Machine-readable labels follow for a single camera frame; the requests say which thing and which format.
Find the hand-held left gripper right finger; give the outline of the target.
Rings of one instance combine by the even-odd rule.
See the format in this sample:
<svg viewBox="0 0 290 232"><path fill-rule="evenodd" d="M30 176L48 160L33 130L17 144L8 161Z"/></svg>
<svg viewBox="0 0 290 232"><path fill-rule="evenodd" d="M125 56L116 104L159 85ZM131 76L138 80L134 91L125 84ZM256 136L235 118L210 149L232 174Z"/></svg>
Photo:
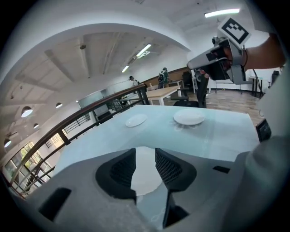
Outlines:
<svg viewBox="0 0 290 232"><path fill-rule="evenodd" d="M160 148L155 149L155 167L167 188L163 219L163 228L167 228L189 215L175 204L173 193L185 191L195 180L197 171L190 163Z"/></svg>

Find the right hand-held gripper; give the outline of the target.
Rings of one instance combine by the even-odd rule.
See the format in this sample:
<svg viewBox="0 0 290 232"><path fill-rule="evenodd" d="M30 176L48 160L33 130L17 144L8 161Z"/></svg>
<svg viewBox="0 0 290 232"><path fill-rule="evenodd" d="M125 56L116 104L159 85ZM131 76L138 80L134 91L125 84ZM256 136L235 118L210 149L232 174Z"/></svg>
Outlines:
<svg viewBox="0 0 290 232"><path fill-rule="evenodd" d="M227 17L217 29L217 36L212 38L213 47L194 57L187 63L191 70L203 70L210 78L231 80L236 85L249 84L243 67L243 45L251 33L232 17ZM232 52L232 66L227 63L223 48Z"/></svg>

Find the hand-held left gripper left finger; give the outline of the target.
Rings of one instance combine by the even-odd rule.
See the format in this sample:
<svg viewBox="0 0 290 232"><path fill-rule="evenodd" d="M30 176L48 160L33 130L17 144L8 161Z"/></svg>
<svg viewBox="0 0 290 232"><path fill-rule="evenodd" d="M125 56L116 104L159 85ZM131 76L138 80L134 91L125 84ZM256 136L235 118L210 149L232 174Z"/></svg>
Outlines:
<svg viewBox="0 0 290 232"><path fill-rule="evenodd" d="M109 196L136 202L136 191L131 189L136 169L136 150L130 149L103 163L96 171L96 181Z"/></svg>

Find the person's right hand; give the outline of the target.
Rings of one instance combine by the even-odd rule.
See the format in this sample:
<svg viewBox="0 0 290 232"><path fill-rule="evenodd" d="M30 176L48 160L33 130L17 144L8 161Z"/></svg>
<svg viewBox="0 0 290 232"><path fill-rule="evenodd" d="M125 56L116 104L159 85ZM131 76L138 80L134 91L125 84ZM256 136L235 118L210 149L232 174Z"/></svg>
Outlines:
<svg viewBox="0 0 290 232"><path fill-rule="evenodd" d="M232 66L232 52L231 52L231 49L229 47L224 47L223 48L224 50L224 53L227 57L227 63L229 66Z"/></svg>

